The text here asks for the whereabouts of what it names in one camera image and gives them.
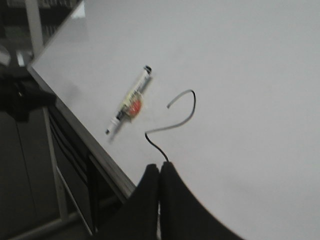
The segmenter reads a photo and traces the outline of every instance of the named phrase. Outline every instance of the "metal leg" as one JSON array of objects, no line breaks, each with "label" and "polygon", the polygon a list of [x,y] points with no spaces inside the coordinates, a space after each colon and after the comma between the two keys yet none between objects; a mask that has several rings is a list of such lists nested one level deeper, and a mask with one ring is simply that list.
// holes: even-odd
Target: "metal leg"
[{"label": "metal leg", "polygon": [[33,54],[36,57],[44,47],[38,1],[25,0],[25,8],[29,22]]},{"label": "metal leg", "polygon": [[67,209],[67,200],[66,200],[66,192],[64,189],[64,184],[60,178],[60,175],[57,171],[57,160],[55,155],[54,143],[52,139],[51,129],[50,129],[50,119],[49,112],[47,108],[43,108],[43,116],[46,128],[46,134],[48,137],[48,144],[50,150],[50,157],[52,163],[52,171],[55,183],[56,197],[58,201],[59,213],[62,220],[66,220],[68,218],[68,209]]}]

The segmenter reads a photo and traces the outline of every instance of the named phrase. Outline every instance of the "black object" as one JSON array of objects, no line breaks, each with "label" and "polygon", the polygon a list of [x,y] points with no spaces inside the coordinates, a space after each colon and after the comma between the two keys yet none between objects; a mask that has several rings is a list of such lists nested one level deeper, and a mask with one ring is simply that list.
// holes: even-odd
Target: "black object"
[{"label": "black object", "polygon": [[27,122],[29,112],[36,108],[54,105],[56,98],[42,91],[31,76],[0,78],[0,111],[18,122]]},{"label": "black object", "polygon": [[93,239],[156,240],[158,185],[159,170],[149,164],[130,198]]},{"label": "black object", "polygon": [[163,240],[242,239],[199,203],[171,162],[164,162],[160,173],[160,224]]}]

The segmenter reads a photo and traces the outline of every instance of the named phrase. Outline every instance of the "wire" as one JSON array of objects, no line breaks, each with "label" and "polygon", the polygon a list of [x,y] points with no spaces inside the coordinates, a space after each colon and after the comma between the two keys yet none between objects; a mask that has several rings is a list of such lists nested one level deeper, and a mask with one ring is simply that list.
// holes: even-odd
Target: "wire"
[{"label": "wire", "polygon": [[189,114],[189,116],[179,122],[179,123],[176,123],[174,125],[170,125],[170,126],[165,126],[165,127],[160,127],[160,128],[156,128],[156,129],[152,129],[152,130],[148,130],[144,133],[144,136],[146,138],[146,140],[152,145],[154,146],[156,149],[158,149],[160,151],[160,153],[164,156],[165,160],[167,162],[169,162],[169,159],[167,157],[167,155],[165,154],[165,152],[159,147],[157,146],[155,143],[153,143],[150,138],[148,137],[148,134],[151,134],[151,133],[155,133],[155,132],[161,132],[161,131],[165,131],[165,130],[169,130],[169,129],[174,129],[174,128],[178,128],[182,125],[184,125],[185,123],[187,123],[194,115],[195,113],[195,110],[196,110],[196,94],[195,92],[192,90],[192,89],[188,89],[186,91],[183,91],[182,93],[180,93],[178,96],[176,96],[174,99],[172,99],[169,104],[166,106],[168,109],[179,99],[181,98],[183,95],[187,94],[187,93],[192,93],[193,94],[193,107],[192,107],[192,111],[191,113]]}]

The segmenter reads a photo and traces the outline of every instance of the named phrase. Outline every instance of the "white surface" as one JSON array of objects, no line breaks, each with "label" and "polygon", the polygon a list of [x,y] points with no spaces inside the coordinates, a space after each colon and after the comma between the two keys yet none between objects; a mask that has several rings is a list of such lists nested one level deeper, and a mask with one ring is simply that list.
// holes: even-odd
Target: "white surface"
[{"label": "white surface", "polygon": [[[320,236],[320,1],[85,1],[33,68],[134,183],[164,158],[248,240]],[[105,134],[141,72],[141,113]]]}]

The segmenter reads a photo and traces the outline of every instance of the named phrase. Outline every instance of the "whiteboard marker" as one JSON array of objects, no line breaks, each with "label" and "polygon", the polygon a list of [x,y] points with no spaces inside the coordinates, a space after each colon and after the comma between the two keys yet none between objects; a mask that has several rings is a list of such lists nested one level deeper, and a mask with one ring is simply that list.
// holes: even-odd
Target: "whiteboard marker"
[{"label": "whiteboard marker", "polygon": [[142,92],[151,79],[151,67],[145,66],[136,83],[121,102],[116,115],[111,119],[105,133],[113,132],[125,117],[135,117],[142,106]]}]

